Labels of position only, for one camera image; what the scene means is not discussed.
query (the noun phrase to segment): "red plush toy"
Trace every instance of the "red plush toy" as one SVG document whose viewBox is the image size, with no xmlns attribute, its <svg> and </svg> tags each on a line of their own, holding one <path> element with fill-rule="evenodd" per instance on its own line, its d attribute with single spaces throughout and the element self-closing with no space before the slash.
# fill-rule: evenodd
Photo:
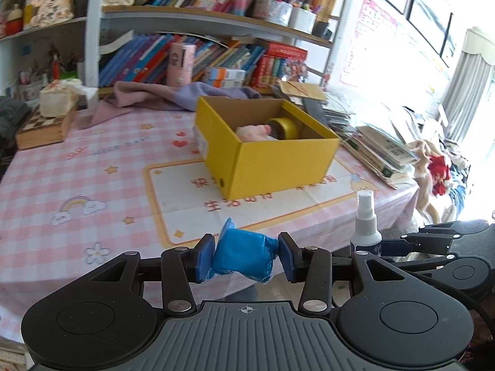
<svg viewBox="0 0 495 371">
<path fill-rule="evenodd" d="M 450 180 L 450 169 L 445 164 L 445 156 L 430 156 L 428 169 L 433 179 L 433 194 L 444 195 L 447 192 L 445 181 Z"/>
</svg>

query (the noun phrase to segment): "purple cloth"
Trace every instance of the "purple cloth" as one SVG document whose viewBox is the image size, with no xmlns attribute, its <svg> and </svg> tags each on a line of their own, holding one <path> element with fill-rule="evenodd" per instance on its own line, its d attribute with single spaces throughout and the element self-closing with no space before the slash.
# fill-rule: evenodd
<svg viewBox="0 0 495 371">
<path fill-rule="evenodd" d="M 118 81 L 113 87 L 113 93 L 99 101 L 95 114 L 81 118 L 79 126 L 81 129 L 95 126 L 111 118 L 130 113 L 134 107 L 196 111 L 199 96 L 221 96 L 231 99 L 259 99 L 261 97 L 258 92 L 246 86 L 221 89 L 203 82 L 173 87 Z"/>
</svg>

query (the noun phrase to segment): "rainbow print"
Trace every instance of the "rainbow print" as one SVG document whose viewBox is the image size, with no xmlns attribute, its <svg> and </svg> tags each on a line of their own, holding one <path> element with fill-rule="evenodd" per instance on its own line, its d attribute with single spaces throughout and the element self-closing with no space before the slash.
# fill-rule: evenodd
<svg viewBox="0 0 495 371">
<path fill-rule="evenodd" d="M 83 197 L 83 196 L 68 199 L 60 207 L 60 211 L 68 211 L 70 208 L 72 208 L 73 206 L 77 206 L 77 205 L 85 206 L 89 201 L 91 201 L 90 198 Z"/>
</svg>

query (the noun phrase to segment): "pink stuffed toy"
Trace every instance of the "pink stuffed toy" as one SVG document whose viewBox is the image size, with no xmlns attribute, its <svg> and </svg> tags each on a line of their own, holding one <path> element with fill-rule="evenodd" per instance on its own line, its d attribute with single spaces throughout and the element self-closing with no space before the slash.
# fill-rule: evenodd
<svg viewBox="0 0 495 371">
<path fill-rule="evenodd" d="M 237 128 L 236 135 L 241 142 L 256 142 L 266 141 L 271 132 L 270 126 L 244 126 Z"/>
</svg>

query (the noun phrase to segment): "star print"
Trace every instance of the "star print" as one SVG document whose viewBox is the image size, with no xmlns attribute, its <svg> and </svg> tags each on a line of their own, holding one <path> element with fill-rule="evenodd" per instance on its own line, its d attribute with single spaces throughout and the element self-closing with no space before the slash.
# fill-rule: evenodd
<svg viewBox="0 0 495 371">
<path fill-rule="evenodd" d="M 105 171 L 108 173 L 108 174 L 112 174 L 112 173 L 117 173 L 119 171 L 119 167 L 118 166 L 108 166 Z"/>
</svg>

